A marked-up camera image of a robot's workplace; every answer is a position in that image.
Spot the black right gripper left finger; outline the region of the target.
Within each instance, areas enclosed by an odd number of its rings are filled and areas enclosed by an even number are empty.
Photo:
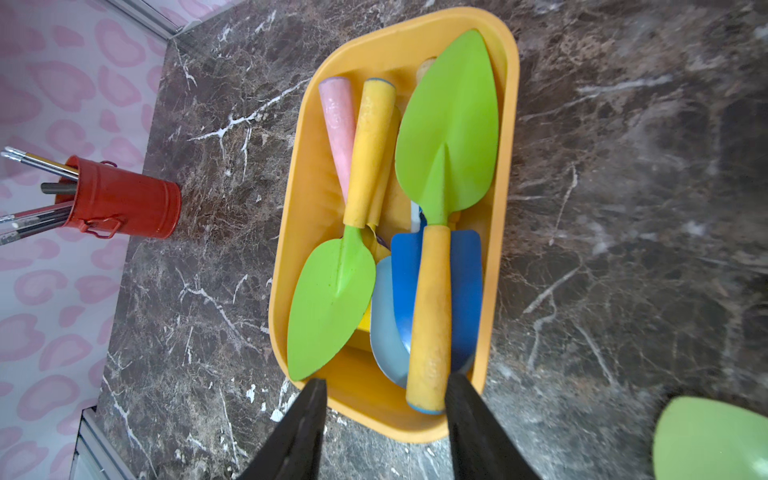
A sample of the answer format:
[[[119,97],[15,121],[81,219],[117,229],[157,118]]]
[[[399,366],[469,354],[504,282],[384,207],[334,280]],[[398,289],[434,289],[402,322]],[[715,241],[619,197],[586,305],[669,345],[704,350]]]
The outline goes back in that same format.
[[[311,379],[238,479],[317,479],[327,384]]]

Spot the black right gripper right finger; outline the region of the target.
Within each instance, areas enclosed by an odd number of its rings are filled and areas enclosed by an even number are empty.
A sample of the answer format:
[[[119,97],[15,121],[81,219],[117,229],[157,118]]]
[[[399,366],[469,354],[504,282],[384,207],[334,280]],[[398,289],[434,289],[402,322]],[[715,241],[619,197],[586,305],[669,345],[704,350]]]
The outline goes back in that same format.
[[[449,376],[445,405],[455,479],[540,478],[466,376]]]

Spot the light blue shovel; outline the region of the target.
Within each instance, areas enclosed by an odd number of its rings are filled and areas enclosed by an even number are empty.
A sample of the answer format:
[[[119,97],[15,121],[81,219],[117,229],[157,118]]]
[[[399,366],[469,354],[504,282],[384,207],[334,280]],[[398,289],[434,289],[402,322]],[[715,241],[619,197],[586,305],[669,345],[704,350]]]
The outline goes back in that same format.
[[[392,357],[386,352],[386,349],[393,345],[393,339],[397,336],[393,326],[394,307],[391,283],[391,260],[393,255],[392,241],[390,250],[391,255],[377,264],[376,284],[372,296],[370,314],[370,344],[373,356],[379,368],[390,381],[399,386],[390,376]]]

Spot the green pointed trowel yellow handle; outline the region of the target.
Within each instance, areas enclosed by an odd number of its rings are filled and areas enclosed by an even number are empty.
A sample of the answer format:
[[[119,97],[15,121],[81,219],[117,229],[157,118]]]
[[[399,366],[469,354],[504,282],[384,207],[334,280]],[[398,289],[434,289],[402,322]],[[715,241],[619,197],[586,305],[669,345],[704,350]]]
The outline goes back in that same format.
[[[354,104],[355,138],[341,238],[323,242],[306,260],[288,323],[288,375],[301,381],[326,365],[347,343],[367,310],[376,263],[363,231],[377,187],[396,89],[381,78],[363,84]]]

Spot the blue shovel wooden handle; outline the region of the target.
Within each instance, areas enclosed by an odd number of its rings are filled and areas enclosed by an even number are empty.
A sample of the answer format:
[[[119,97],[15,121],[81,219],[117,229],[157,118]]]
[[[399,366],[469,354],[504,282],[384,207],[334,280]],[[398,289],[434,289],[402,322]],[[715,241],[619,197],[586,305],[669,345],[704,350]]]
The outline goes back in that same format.
[[[412,203],[412,231],[397,234],[392,241],[393,326],[397,336],[386,352],[392,357],[390,376],[401,387],[406,385],[409,368],[414,305],[425,227],[426,218],[421,208]],[[451,370],[466,373],[475,358],[482,310],[482,244],[476,231],[451,231],[450,275],[453,315]]]

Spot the pale green shovel wooden handle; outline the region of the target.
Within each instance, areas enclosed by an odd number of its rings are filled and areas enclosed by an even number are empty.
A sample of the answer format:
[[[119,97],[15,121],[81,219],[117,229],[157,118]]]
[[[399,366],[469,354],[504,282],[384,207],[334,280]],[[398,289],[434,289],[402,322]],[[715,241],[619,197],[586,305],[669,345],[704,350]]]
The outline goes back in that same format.
[[[678,396],[657,421],[652,461],[657,479],[765,479],[767,418],[717,400]]]

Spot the yellow shovel yellow handle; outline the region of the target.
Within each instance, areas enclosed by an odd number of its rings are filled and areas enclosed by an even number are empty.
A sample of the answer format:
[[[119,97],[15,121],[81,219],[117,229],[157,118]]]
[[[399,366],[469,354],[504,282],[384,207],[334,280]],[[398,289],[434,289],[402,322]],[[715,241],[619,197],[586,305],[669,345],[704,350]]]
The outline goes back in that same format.
[[[388,244],[395,234],[411,232],[411,202],[394,173],[394,153],[401,117],[400,110],[395,107],[367,227],[363,231],[364,245],[376,264],[391,255]]]

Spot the narrow green trowel yellow handle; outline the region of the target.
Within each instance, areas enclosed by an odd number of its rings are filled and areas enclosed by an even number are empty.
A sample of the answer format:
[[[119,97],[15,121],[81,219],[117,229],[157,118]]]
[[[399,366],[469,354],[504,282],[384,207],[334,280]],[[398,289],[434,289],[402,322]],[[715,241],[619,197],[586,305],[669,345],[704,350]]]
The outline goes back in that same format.
[[[498,99],[482,35],[469,30],[427,70],[407,104],[396,143],[397,180],[426,218],[412,324],[406,401],[445,409],[451,372],[451,214],[489,190],[499,142]]]

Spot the purple shovel pink handle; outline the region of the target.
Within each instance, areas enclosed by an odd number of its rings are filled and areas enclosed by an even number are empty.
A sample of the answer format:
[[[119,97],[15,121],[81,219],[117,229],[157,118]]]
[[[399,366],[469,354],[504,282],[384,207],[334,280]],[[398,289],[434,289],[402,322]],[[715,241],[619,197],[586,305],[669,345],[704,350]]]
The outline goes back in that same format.
[[[356,129],[351,83],[345,77],[330,77],[319,84],[318,91],[337,178],[347,202]]]

